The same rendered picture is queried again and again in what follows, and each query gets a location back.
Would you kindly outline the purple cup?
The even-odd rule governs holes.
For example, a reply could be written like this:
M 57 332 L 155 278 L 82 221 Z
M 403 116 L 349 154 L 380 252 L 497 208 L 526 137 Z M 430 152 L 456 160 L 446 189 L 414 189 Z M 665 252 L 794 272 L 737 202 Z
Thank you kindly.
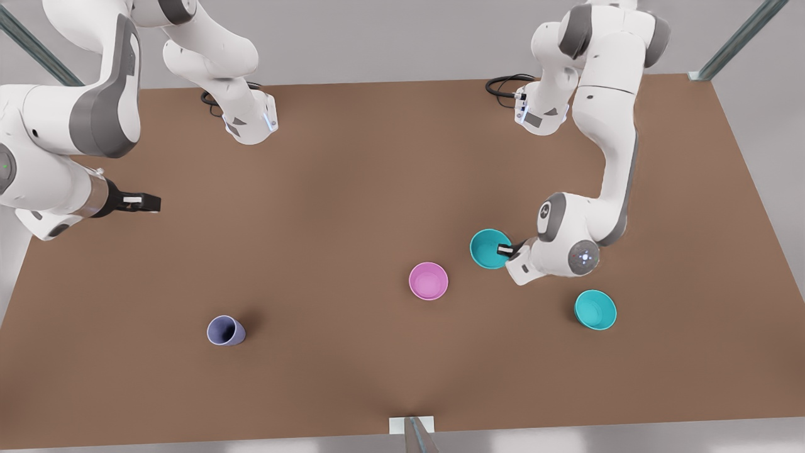
M 245 340 L 245 328 L 229 315 L 220 315 L 210 321 L 206 336 L 216 346 L 236 346 Z

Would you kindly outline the teal bowl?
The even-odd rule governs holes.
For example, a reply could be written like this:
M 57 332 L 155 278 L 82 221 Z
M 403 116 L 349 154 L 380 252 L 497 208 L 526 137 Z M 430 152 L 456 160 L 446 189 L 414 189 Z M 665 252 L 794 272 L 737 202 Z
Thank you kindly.
M 616 306 L 604 292 L 590 289 L 581 292 L 573 306 L 576 320 L 591 330 L 607 330 L 616 322 Z
M 498 253 L 498 247 L 509 249 L 512 241 L 500 230 L 486 228 L 479 230 L 470 241 L 472 260 L 483 269 L 501 269 L 508 260 L 507 255 Z

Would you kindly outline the silver frame post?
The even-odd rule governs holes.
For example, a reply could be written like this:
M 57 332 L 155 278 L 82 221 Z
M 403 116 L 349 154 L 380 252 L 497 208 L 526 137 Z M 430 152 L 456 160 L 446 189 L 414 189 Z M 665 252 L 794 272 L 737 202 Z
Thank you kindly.
M 434 416 L 389 418 L 389 434 L 403 435 L 405 453 L 440 453 L 435 444 Z
M 40 67 L 63 86 L 84 86 L 73 72 L 35 37 L 8 8 L 0 2 L 0 31 L 17 44 Z
M 787 6 L 789 0 L 763 0 L 750 17 L 737 28 L 732 36 L 721 46 L 721 48 L 708 60 L 698 71 L 687 73 L 690 81 L 711 81 L 722 69 L 724 69 L 734 57 L 752 38 L 756 37 L 772 18 Z

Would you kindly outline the pink bowl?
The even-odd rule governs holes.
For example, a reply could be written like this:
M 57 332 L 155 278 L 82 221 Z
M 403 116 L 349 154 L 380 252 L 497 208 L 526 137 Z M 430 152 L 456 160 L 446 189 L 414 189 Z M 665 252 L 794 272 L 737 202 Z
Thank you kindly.
M 409 287 L 417 298 L 433 301 L 446 293 L 449 278 L 446 270 L 434 262 L 422 262 L 413 267 L 408 278 Z

